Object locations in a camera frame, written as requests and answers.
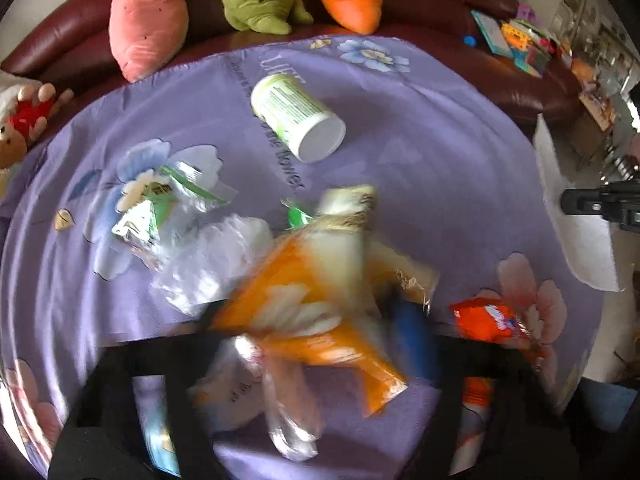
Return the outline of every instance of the white paper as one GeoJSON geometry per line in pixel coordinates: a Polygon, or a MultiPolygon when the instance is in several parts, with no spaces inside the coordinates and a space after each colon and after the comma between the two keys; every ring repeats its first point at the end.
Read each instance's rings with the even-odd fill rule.
{"type": "Polygon", "coordinates": [[[560,173],[556,150],[542,115],[538,116],[533,145],[546,212],[556,229],[571,272],[581,282],[598,290],[619,291],[609,222],[600,216],[568,216],[560,209],[562,192],[572,186],[560,173]]]}

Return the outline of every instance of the white plastic container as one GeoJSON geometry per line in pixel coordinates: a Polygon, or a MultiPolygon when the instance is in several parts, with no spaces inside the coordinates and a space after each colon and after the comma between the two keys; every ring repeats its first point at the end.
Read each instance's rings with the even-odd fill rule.
{"type": "Polygon", "coordinates": [[[344,121],[307,94],[291,75],[270,75],[258,81],[251,106],[302,162],[328,157],[344,139],[344,121]]]}

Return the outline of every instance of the printed flower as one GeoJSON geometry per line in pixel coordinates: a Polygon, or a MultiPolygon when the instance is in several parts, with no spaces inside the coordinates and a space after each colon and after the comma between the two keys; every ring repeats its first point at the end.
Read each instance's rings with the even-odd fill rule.
{"type": "Polygon", "coordinates": [[[171,143],[161,139],[133,146],[118,161],[116,183],[97,191],[89,207],[83,233],[89,242],[97,244],[93,268],[103,279],[112,280],[123,274],[133,261],[131,250],[114,239],[111,228],[129,207],[139,202],[147,184],[168,182],[155,172],[158,167],[181,160],[206,168],[202,178],[206,180],[207,187],[213,188],[216,183],[222,162],[215,146],[192,146],[172,156],[169,156],[170,151],[171,143]]]}
{"type": "Polygon", "coordinates": [[[562,293],[552,280],[538,287],[529,261],[520,253],[513,253],[498,264],[498,279],[502,295],[483,289],[478,297],[502,298],[520,315],[532,338],[542,346],[545,358],[541,378],[547,391],[551,391],[558,373],[558,359],[551,343],[558,339],[567,315],[562,293]]]}
{"type": "Polygon", "coordinates": [[[410,72],[409,60],[405,57],[392,56],[388,48],[373,41],[347,40],[338,45],[344,52],[340,59],[349,63],[363,64],[367,68],[380,72],[410,72]]]}
{"type": "Polygon", "coordinates": [[[6,382],[18,416],[20,433],[48,464],[62,429],[56,409],[50,402],[39,400],[36,378],[22,359],[15,360],[15,368],[7,368],[6,382]]]}

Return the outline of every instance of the floor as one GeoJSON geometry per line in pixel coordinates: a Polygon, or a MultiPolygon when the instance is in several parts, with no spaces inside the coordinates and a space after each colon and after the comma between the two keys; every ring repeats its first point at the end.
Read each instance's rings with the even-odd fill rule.
{"type": "MultiPolygon", "coordinates": [[[[0,22],[0,59],[28,34],[44,17],[65,0],[15,0],[0,22]]],[[[562,172],[578,187],[599,185],[599,164],[596,162],[576,171],[577,157],[571,147],[558,136],[556,150],[562,172]]],[[[602,312],[600,332],[596,339],[584,375],[597,381],[613,381],[634,352],[632,331],[636,325],[636,308],[632,273],[640,269],[640,235],[617,231],[613,235],[622,292],[607,293],[602,312]]]]}

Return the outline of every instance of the sofa backrest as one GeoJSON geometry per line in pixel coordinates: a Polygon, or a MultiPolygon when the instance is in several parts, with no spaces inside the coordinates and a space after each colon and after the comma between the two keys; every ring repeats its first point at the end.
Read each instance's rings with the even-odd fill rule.
{"type": "MultiPolygon", "coordinates": [[[[320,0],[304,0],[316,23],[333,23],[320,0]]],[[[187,0],[187,45],[228,34],[220,0],[187,0]]],[[[118,72],[111,55],[108,24],[111,0],[67,0],[34,29],[2,62],[17,75],[85,91],[118,72]]],[[[516,14],[516,0],[384,0],[383,23],[409,23],[462,38],[477,35],[469,8],[496,18],[516,14]]]]}

